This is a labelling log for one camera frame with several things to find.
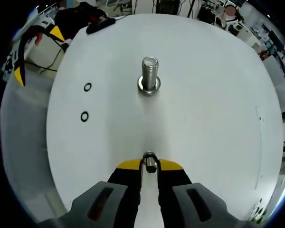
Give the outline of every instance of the person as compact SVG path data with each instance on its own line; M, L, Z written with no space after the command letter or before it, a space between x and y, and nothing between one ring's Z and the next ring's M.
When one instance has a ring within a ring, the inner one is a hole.
M227 5L225 7L224 12L219 15L222 21L222 27L225 30L228 30L230 25L237 24L240 20L242 20L242 16L240 15L239 11L233 5Z
M75 1L74 6L74 8L59 10L55 16L55 24L59 27L64 39L73 39L80 29L108 17L104 11L87 2Z

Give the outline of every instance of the table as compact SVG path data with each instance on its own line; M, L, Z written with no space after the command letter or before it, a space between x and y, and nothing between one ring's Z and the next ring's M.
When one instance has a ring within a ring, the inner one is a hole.
M151 97L137 88L146 56L159 60L161 87ZM283 126L270 76L243 41L197 20L140 14L89 36L83 28L59 66L47 117L50 167L67 210L146 151L181 164L239 219L261 198L266 206L279 175ZM162 227L156 175L143 176L135 227Z

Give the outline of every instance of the black object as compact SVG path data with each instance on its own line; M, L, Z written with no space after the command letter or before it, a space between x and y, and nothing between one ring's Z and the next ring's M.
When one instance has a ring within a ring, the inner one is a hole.
M95 32L98 32L99 30L102 30L112 24L115 24L116 19L114 18L105 18L105 19L101 19L98 22L92 23L91 25L89 25L86 28L86 33L87 34L92 34Z
M157 0L153 6L156 7L156 13L177 15L180 0Z
M133 228L141 201L142 160L127 162L131 165L117 166L108 182L101 181L78 196L68 213L39 227ZM200 183L192 184L180 165L167 160L163 166L159 160L158 165L164 167L158 170L157 180L165 228L258 227L229 214L226 203Z
M100 17L107 18L107 15L101 9L81 2L77 7L59 10L55 16L55 25L59 27L64 39L73 39L80 29L89 22L98 22Z
M239 33L239 31L236 30L236 29L233 27L233 25L230 25L230 26L229 26L228 32L230 32L230 33L231 33L232 35L234 35L234 36L237 36L238 33Z
M119 19L116 19L116 20L124 19L124 18L126 18L126 17L128 17L128 16L130 16L130 15L132 15L132 14L125 15L125 16L123 16L122 18L119 18Z
M30 64L30 65L32 65L32 66L36 66L36 67L39 67L39 68L42 68L42 69L45 69L45 70L50 70L50 71L54 71L54 72L57 72L56 70L53 70L53 69L50 69L50 68L47 68L47 67L43 67L43 66L40 66L40 65L38 65L38 64L35 64L35 63L32 63L32 62L29 62L29 61L24 61L25 63L27 63L27 64Z
M283 51L284 50L284 45L280 41L280 39L276 36L276 34L273 31L270 31L268 33L269 38L272 40L274 45L276 46L278 51Z
M266 25L262 24L262 28L265 30L265 32L269 33L270 32L270 29L267 28Z
M84 91L87 92L87 91L89 91L91 88L92 88L92 84L91 84L91 83L87 83L87 84L85 84Z
M82 122L86 122L89 118L89 113L87 113L87 111L84 111L83 113L81 113L80 119Z
M68 47L69 47L69 44L68 44L68 43L63 43L63 44L61 45L61 48L63 49L64 53L67 51Z
M189 9L189 12L188 12L187 18L189 18L189 17L190 17L190 14L191 14L191 12L192 12L192 7L193 7L193 5L194 5L194 2L195 2L195 0L192 0L192 3L191 3L191 5L190 5L190 9Z
M210 9L207 9L206 7L201 7L198 18L200 21L206 22L208 24L214 24L215 15L211 12Z
M222 21L219 18L216 19L215 24L223 28Z

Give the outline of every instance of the small metal bolt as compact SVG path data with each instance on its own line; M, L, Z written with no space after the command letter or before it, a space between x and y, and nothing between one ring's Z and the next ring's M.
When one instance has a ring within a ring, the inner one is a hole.
M159 62L154 57L146 57L142 61L142 76L139 77L137 85L139 89L147 94L152 94L161 86L157 77Z
M155 173L157 170L157 158L153 152L147 152L142 157L148 173Z

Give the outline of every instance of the metal washer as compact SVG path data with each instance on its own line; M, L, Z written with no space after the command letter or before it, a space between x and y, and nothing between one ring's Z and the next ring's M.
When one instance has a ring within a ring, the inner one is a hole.
M143 84L142 84L143 80L142 79L143 79L143 76L140 76L138 81L137 81L137 86L141 91L143 91L146 94L152 94L152 93L156 92L161 87L161 80L159 77L156 77L156 83L155 83L155 86L153 87L153 89L152 90L146 90L143 88Z
M92 84L91 84L91 83L87 83L87 84L85 84L84 91L87 92L87 91L89 91L91 88L92 88Z
M84 111L80 115L80 119L82 122L86 122L89 118L89 113L87 111Z

